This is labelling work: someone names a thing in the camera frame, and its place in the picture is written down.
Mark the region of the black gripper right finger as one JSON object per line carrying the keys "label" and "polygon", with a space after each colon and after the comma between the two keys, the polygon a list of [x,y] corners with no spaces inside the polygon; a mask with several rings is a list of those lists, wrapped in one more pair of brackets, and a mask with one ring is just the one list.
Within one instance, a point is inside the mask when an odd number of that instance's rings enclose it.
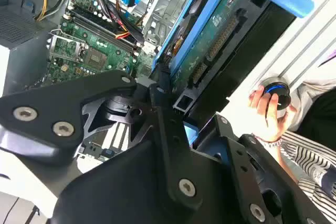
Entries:
{"label": "black gripper right finger", "polygon": [[215,115],[211,155],[220,156],[219,184],[224,222],[328,223],[293,179],[251,135],[234,138],[230,124]]}

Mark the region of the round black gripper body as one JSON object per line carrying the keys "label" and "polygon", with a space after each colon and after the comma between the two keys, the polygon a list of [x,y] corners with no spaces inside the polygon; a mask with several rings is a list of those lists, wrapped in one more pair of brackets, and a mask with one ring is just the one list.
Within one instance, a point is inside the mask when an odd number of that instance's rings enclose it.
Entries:
{"label": "round black gripper body", "polygon": [[191,151],[179,163],[182,177],[202,200],[197,209],[168,201],[159,180],[158,155],[142,143],[72,181],[61,193],[51,223],[243,223],[223,164]]}

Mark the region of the person's hand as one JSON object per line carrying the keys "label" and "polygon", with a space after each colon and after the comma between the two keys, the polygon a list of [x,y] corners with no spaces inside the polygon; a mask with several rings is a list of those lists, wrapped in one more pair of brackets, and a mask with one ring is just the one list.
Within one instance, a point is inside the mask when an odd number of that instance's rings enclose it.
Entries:
{"label": "person's hand", "polygon": [[297,110],[289,105],[283,116],[278,117],[277,94],[264,93],[264,87],[259,86],[250,94],[248,109],[252,120],[253,134],[265,142],[277,141],[291,126]]}

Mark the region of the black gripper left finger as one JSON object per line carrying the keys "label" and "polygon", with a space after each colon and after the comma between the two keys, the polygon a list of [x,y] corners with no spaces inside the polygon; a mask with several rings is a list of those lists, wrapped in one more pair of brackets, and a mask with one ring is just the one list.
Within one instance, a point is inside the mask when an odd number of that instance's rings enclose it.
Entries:
{"label": "black gripper left finger", "polygon": [[194,184],[179,163],[191,162],[182,121],[172,111],[169,78],[134,80],[120,70],[1,98],[1,172],[10,191],[53,210],[79,176],[68,171],[82,141],[120,121],[130,123],[130,148],[150,142],[158,155],[165,198],[197,209]]}

